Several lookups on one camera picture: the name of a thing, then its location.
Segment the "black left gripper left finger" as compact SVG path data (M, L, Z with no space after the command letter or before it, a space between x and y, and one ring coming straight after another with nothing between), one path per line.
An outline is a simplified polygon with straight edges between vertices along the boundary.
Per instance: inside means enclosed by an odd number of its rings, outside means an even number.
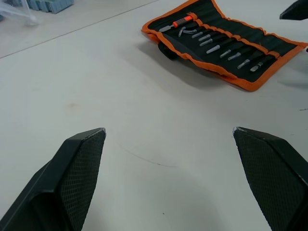
M80 231L97 184L104 128L66 139L0 221L2 231Z

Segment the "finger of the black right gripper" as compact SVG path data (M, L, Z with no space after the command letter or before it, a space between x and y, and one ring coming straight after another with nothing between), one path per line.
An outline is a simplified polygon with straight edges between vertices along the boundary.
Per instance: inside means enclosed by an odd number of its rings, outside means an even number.
M279 17L281 20L301 21L308 18L308 0L296 0L284 10Z

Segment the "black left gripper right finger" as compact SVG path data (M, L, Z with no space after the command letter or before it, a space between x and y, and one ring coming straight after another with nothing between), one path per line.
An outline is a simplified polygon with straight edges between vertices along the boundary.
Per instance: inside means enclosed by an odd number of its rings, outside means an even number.
M308 229L308 163L284 139L233 131L249 187L273 231Z

